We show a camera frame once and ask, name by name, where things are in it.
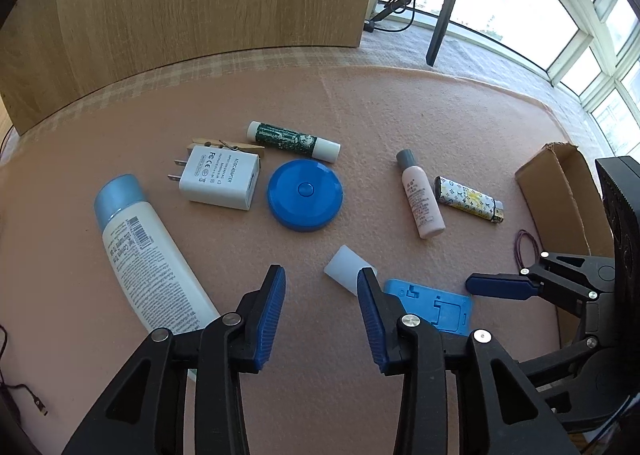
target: wooden clothespin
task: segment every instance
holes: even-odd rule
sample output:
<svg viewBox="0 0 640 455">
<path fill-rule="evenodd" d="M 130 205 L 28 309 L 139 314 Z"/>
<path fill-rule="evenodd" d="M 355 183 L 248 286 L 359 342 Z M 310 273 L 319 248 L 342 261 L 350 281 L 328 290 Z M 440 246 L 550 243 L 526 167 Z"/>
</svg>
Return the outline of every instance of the wooden clothespin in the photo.
<svg viewBox="0 0 640 455">
<path fill-rule="evenodd" d="M 245 142 L 231 142 L 221 139 L 205 139 L 201 137 L 193 137 L 191 144 L 187 146 L 189 153 L 194 146 L 211 146 L 212 148 L 228 148 L 247 153 L 255 153 L 258 157 L 264 158 L 264 146 L 258 144 L 247 144 Z"/>
</svg>

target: blue cap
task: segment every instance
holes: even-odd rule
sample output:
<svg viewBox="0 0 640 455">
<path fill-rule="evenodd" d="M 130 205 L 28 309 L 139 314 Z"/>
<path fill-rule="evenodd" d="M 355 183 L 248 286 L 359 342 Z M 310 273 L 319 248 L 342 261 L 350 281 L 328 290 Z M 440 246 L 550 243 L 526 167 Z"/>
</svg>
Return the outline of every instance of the blue cap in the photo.
<svg viewBox="0 0 640 455">
<path fill-rule="evenodd" d="M 340 211 L 342 185 L 324 164 L 299 159 L 280 166 L 269 181 L 271 213 L 294 231 L 323 228 Z"/>
<path fill-rule="evenodd" d="M 105 184 L 94 201 L 95 218 L 100 232 L 104 231 L 110 220 L 124 208 L 136 202 L 146 202 L 138 179 L 130 173 L 120 175 Z"/>
</svg>

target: patterned lighter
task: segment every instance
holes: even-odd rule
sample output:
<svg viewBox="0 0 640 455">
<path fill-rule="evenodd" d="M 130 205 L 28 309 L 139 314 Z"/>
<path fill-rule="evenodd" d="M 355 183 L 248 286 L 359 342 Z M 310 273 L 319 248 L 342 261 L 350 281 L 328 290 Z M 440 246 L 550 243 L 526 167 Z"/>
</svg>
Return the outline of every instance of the patterned lighter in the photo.
<svg viewBox="0 0 640 455">
<path fill-rule="evenodd" d="M 444 177 L 436 177 L 433 194 L 440 204 L 446 204 L 492 222 L 504 220 L 504 207 L 500 200 L 472 190 Z"/>
</svg>

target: pink felt mat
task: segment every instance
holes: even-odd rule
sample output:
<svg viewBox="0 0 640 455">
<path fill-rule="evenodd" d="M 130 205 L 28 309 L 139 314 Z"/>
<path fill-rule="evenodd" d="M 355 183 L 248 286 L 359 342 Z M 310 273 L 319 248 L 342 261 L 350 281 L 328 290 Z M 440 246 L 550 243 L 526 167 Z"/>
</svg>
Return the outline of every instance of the pink felt mat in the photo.
<svg viewBox="0 0 640 455">
<path fill-rule="evenodd" d="M 342 144 L 332 168 L 344 203 L 328 227 L 301 234 L 271 216 L 264 193 L 271 173 L 296 158 L 286 152 L 267 151 L 249 212 L 187 202 L 167 180 L 192 136 L 242 142 L 251 120 Z M 103 184 L 132 172 L 220 312 L 259 287 L 271 263 L 286 269 L 271 361 L 242 377 L 252 454 L 392 453 L 402 380 L 378 372 L 356 298 L 323 267 L 346 244 L 377 267 L 381 282 L 464 293 L 471 272 L 513 273 L 515 233 L 535 230 L 513 174 L 558 140 L 566 137 L 539 103 L 470 80 L 374 67 L 239 72 L 66 120 L 0 168 L 0 323 L 11 334 L 2 368 L 50 411 L 41 417 L 17 395 L 25 429 L 44 455 L 59 454 L 145 337 L 92 207 Z M 443 175 L 500 199 L 505 222 L 443 207 L 446 232 L 420 240 L 395 163 L 402 148 L 414 150 L 431 179 Z M 490 330 L 515 359 L 558 347 L 550 304 L 474 305 L 472 325 Z M 452 450 L 456 429 L 451 421 Z"/>
</svg>

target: cardboard box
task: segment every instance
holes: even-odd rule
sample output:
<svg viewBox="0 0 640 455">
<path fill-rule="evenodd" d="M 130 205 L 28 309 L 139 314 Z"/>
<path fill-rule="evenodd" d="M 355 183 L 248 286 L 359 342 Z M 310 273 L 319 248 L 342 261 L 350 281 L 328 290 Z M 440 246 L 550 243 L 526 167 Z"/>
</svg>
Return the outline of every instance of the cardboard box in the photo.
<svg viewBox="0 0 640 455">
<path fill-rule="evenodd" d="M 544 251 L 613 258 L 613 236 L 602 198 L 576 146 L 546 144 L 516 171 L 516 181 Z M 578 318 L 558 309 L 558 325 L 562 345 L 570 343 Z"/>
</svg>

